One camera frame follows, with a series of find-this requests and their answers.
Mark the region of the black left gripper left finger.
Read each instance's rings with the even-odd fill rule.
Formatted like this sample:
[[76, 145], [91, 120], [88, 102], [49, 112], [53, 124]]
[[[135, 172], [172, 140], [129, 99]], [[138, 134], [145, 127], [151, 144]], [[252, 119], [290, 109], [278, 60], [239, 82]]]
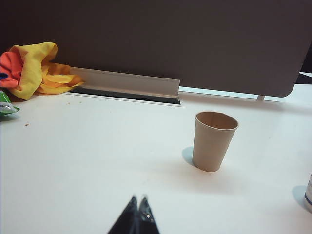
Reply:
[[109, 230], [109, 234], [136, 234], [137, 233], [138, 204], [137, 197], [133, 196]]

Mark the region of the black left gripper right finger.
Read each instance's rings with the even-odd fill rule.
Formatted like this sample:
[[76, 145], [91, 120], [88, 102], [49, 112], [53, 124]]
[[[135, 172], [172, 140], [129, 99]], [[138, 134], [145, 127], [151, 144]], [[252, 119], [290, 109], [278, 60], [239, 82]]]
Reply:
[[138, 217], [140, 234], [160, 234], [146, 196], [140, 202]]

